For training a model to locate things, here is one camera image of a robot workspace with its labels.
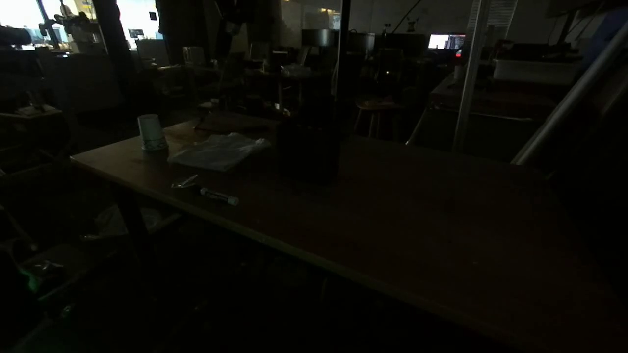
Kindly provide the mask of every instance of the computer monitor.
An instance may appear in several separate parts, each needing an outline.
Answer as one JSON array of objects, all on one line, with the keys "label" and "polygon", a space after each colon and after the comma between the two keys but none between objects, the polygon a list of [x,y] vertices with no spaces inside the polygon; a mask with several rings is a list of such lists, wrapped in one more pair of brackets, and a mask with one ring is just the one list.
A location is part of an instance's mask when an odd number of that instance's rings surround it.
[{"label": "computer monitor", "polygon": [[464,33],[433,33],[429,48],[431,50],[458,50],[466,44],[466,34]]}]

